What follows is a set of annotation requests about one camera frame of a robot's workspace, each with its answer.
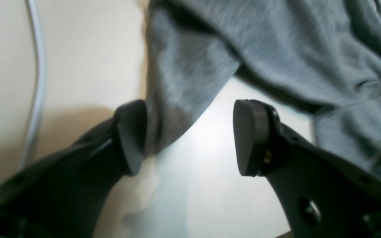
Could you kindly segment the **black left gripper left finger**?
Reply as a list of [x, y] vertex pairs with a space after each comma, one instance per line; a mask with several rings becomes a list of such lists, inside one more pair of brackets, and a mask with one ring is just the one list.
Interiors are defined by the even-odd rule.
[[113, 186], [141, 168], [146, 127], [145, 102], [123, 104], [0, 184], [0, 238], [91, 238]]

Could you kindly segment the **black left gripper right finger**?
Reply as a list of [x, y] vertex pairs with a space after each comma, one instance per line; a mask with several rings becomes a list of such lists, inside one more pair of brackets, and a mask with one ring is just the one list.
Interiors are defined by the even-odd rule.
[[236, 100], [237, 165], [265, 177], [295, 238], [381, 238], [381, 181], [281, 123], [274, 107]]

